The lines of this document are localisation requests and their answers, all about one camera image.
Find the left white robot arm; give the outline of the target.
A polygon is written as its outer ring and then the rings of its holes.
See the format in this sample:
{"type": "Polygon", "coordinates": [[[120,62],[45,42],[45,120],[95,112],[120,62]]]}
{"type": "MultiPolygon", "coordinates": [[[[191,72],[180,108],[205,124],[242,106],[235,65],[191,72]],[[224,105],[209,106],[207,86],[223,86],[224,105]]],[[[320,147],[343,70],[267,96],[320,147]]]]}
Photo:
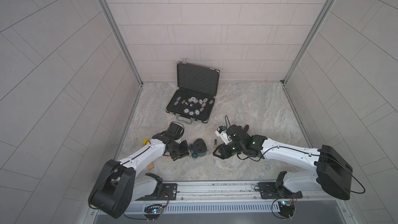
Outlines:
{"type": "Polygon", "coordinates": [[[166,203],[152,204],[144,210],[146,220],[158,219],[170,199],[175,199],[177,185],[169,187],[161,177],[143,171],[166,153],[174,161],[186,157],[189,147],[181,140],[183,134],[184,125],[173,121],[167,130],[154,135],[136,153],[120,161],[108,160],[89,195],[89,207],[119,218],[135,200],[164,199],[166,203]]]}

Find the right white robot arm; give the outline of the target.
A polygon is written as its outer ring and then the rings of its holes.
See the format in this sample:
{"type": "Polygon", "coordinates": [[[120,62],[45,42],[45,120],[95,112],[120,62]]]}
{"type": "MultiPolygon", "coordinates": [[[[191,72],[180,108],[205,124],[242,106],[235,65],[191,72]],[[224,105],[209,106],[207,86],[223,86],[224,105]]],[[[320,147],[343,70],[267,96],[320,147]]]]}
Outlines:
{"type": "Polygon", "coordinates": [[[279,160],[303,168],[302,172],[282,171],[275,182],[276,194],[289,198],[302,191],[323,190],[330,196],[349,200],[354,180],[351,165],[331,146],[320,149],[304,148],[277,142],[261,135],[250,136],[249,126],[219,126],[215,131],[222,139],[213,152],[222,160],[241,155],[245,159],[259,162],[262,159],[279,160]]]}

